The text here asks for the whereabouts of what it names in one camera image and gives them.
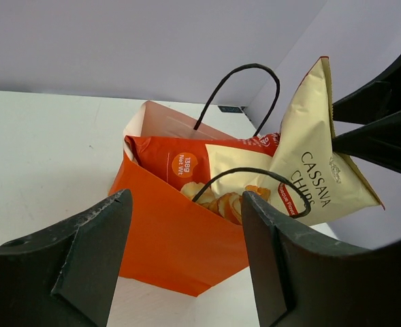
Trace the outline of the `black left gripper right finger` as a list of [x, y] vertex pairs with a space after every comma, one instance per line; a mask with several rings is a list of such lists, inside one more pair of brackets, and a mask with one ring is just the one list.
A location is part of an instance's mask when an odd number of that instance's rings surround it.
[[261, 326], [401, 326], [401, 240], [336, 240], [245, 192], [242, 227]]

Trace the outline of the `orange paper bag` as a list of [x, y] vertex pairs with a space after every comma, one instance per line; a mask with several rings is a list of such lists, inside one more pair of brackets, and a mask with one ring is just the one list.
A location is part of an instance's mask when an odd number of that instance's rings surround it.
[[291, 186], [262, 166], [277, 147], [272, 134], [237, 139], [144, 102], [123, 132], [110, 188], [133, 197], [121, 276], [198, 296], [246, 268], [243, 192], [267, 198]]

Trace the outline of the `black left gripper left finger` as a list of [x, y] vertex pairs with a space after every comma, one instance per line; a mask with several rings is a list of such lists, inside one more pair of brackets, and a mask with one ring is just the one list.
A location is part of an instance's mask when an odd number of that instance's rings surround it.
[[0, 326], [105, 326], [127, 242], [127, 189], [0, 246]]

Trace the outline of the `cassava chips bag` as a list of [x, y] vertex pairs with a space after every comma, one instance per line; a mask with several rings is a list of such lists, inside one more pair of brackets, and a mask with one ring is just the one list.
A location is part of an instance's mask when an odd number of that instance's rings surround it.
[[279, 211], [317, 225], [381, 205], [348, 155], [333, 150], [330, 62], [307, 72], [277, 133], [219, 139], [192, 131], [150, 104], [126, 126], [128, 158], [190, 200], [240, 223], [242, 194], [253, 191]]

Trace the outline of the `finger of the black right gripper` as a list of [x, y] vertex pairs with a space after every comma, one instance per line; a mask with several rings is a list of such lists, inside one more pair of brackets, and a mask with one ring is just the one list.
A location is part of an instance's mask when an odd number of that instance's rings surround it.
[[335, 137], [333, 150], [401, 174], [401, 110]]
[[401, 54], [377, 77], [333, 104], [335, 121], [369, 124], [401, 110]]

